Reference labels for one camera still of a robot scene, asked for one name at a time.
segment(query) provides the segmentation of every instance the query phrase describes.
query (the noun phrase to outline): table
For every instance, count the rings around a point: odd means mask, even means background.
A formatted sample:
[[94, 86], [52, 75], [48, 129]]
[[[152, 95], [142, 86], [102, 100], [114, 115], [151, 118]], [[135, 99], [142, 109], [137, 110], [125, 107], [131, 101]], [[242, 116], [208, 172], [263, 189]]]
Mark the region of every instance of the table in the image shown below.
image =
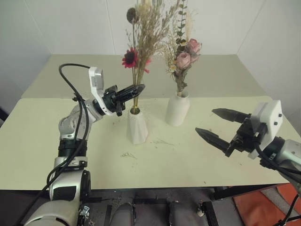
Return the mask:
[[[249, 159], [247, 153], [235, 151], [230, 158], [224, 156], [195, 132], [195, 127], [209, 129], [230, 141], [239, 124], [222, 120], [211, 110], [222, 107], [251, 113], [259, 102], [271, 100], [238, 63], [237, 57], [229, 56], [223, 60], [219, 56], [217, 60], [212, 57], [203, 56], [201, 62], [207, 61], [209, 65], [217, 62], [218, 69], [197, 65], [196, 70], [207, 70], [207, 76], [204, 79], [190, 77], [191, 108], [183, 125], [171, 127], [164, 122], [168, 102], [166, 97], [172, 93], [174, 84], [167, 83], [163, 78], [162, 83], [156, 86], [151, 75], [145, 75], [145, 84], [152, 84], [147, 86], [150, 88], [139, 102], [149, 129], [145, 144], [133, 145], [127, 139], [127, 111], [122, 117], [106, 116], [92, 126], [87, 151], [87, 170], [91, 172], [92, 189], [242, 186], [287, 182], [277, 172], [261, 167], [259, 159]], [[57, 67], [66, 62], [90, 62], [89, 65], [99, 66], [97, 62], [104, 58], [82, 55], [51, 57], [0, 129], [3, 160], [0, 165], [0, 189], [39, 190], [45, 185], [46, 176], [58, 154], [58, 122], [76, 104], [70, 100], [70, 90], [59, 79]], [[120, 57], [108, 58], [117, 62]], [[107, 74], [116, 77], [118, 72], [124, 72], [119, 67], [110, 69], [109, 60], [105, 62]], [[153, 62], [150, 69], [155, 72], [163, 70], [164, 64]], [[228, 77], [222, 76], [220, 70]], [[87, 74], [84, 70], [79, 71], [75, 68], [66, 69], [66, 75], [79, 86], [84, 97], [89, 97]], [[155, 79], [159, 76], [162, 74], [154, 73]], [[117, 80], [107, 76], [105, 81], [108, 85], [117, 81], [120, 87], [130, 84], [128, 78]], [[132, 102], [127, 102], [127, 109], [131, 105]], [[278, 135], [301, 141], [286, 118]]]

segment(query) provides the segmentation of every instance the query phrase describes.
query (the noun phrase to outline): geometric white vase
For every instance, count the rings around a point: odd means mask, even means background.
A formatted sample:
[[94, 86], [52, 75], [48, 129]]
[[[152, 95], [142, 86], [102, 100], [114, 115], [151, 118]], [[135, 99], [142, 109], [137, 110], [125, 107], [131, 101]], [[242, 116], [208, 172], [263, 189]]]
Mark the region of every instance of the geometric white vase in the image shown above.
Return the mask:
[[142, 111], [138, 114], [132, 114], [128, 111], [127, 119], [127, 137], [133, 144], [142, 144], [146, 141], [148, 130]]
[[179, 126], [183, 123], [190, 107], [189, 94], [187, 91], [182, 92], [182, 97], [176, 93], [169, 99], [165, 121], [171, 126]]

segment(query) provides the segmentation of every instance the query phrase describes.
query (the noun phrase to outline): floor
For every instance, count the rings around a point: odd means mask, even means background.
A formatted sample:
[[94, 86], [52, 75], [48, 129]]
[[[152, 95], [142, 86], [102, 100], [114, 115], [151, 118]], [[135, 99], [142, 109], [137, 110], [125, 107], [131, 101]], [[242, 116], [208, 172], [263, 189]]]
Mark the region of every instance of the floor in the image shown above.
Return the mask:
[[[133, 199], [157, 200], [156, 203], [179, 201], [191, 212], [198, 225], [207, 226], [205, 216], [196, 214], [199, 200], [209, 201], [209, 195], [213, 192], [210, 188], [176, 188], [176, 189], [152, 189], [131, 191], [93, 191], [91, 197], [101, 197], [101, 203], [86, 203], [90, 208], [90, 218], [87, 226], [107, 226], [105, 224], [106, 213], [111, 206], [111, 216], [119, 205], [130, 202]], [[27, 203], [33, 196], [13, 191], [0, 191], [0, 225], [11, 226], [21, 214]], [[40, 198], [29, 214], [42, 203], [47, 202], [47, 197]], [[243, 222], [236, 210], [232, 199], [224, 199], [213, 202], [215, 214], [219, 226], [243, 226]], [[165, 204], [136, 204], [136, 226], [167, 226], [167, 205]]]

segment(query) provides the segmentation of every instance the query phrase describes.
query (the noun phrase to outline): red gerbera flower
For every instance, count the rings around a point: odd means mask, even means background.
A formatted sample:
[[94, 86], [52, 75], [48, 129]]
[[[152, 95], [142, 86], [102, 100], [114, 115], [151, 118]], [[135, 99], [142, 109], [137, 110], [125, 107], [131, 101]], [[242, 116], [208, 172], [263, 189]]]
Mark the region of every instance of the red gerbera flower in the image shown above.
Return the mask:
[[[148, 66], [150, 63], [151, 63], [151, 59], [148, 59], [148, 60], [146, 61], [145, 66]], [[144, 69], [144, 71], [145, 71], [146, 73], [149, 73], [149, 72], [150, 72], [149, 69]]]
[[138, 54], [132, 47], [130, 50], [127, 50], [127, 53], [124, 55], [124, 58], [122, 59], [122, 65], [124, 65], [124, 68], [132, 68], [136, 66], [137, 60]]

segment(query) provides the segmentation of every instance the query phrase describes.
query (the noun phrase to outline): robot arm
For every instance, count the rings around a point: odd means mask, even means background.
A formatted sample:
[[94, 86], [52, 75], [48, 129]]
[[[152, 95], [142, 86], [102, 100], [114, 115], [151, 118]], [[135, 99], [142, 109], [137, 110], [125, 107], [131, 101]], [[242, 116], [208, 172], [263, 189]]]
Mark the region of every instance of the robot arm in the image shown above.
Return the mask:
[[[131, 85], [119, 92], [117, 92], [117, 86], [104, 90], [103, 72], [96, 67], [89, 68], [89, 78], [94, 98], [83, 103], [79, 101], [79, 105], [74, 107], [67, 117], [60, 120], [58, 157], [55, 159], [55, 168], [49, 174], [47, 181], [53, 178], [80, 146], [79, 152], [50, 185], [51, 201], [40, 206], [28, 219], [26, 226], [81, 226], [84, 224], [89, 208], [81, 206], [81, 203], [89, 196], [91, 190], [90, 172], [84, 169], [88, 163], [86, 151], [91, 126], [105, 115], [112, 115], [116, 112], [117, 116], [121, 116], [122, 111], [125, 110], [125, 102], [138, 96], [145, 88], [145, 85], [141, 84]], [[87, 109], [87, 115], [81, 113], [84, 108], [83, 104]]]
[[301, 194], [301, 144], [276, 137], [283, 121], [280, 101], [261, 103], [252, 114], [221, 108], [212, 112], [241, 125], [230, 143], [208, 130], [196, 128], [206, 142], [222, 150], [227, 157], [235, 149], [247, 151], [251, 159], [259, 156], [262, 166], [277, 170]]

